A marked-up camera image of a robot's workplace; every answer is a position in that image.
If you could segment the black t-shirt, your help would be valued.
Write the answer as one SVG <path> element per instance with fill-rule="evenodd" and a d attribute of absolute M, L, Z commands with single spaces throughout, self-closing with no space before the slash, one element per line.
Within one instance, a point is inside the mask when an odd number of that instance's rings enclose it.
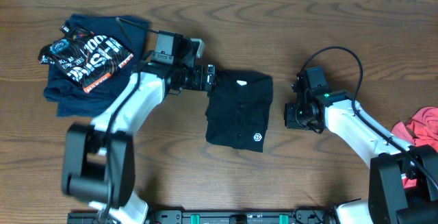
<path fill-rule="evenodd" d="M 261 153 L 273 101 L 272 77 L 257 71 L 220 71 L 208 97 L 206 141 Z"/>

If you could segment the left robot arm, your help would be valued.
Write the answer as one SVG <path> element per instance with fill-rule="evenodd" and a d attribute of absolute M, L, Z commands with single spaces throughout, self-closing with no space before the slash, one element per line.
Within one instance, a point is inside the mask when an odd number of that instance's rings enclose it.
<path fill-rule="evenodd" d="M 214 65 L 141 62 L 130 82 L 90 124 L 74 123 L 66 133 L 62 192 L 88 202 L 96 212 L 73 212 L 69 223 L 145 223 L 148 204 L 134 192 L 133 139 L 170 90 L 209 92 Z"/>

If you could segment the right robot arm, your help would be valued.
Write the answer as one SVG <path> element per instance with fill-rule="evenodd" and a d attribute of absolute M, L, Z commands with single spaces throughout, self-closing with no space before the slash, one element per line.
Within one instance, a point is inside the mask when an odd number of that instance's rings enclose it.
<path fill-rule="evenodd" d="M 333 207 L 327 223 L 437 222 L 437 152 L 430 145 L 394 136 L 345 91 L 312 99 L 300 93 L 285 105 L 284 120 L 288 129 L 333 132 L 370 170 L 368 198 Z"/>

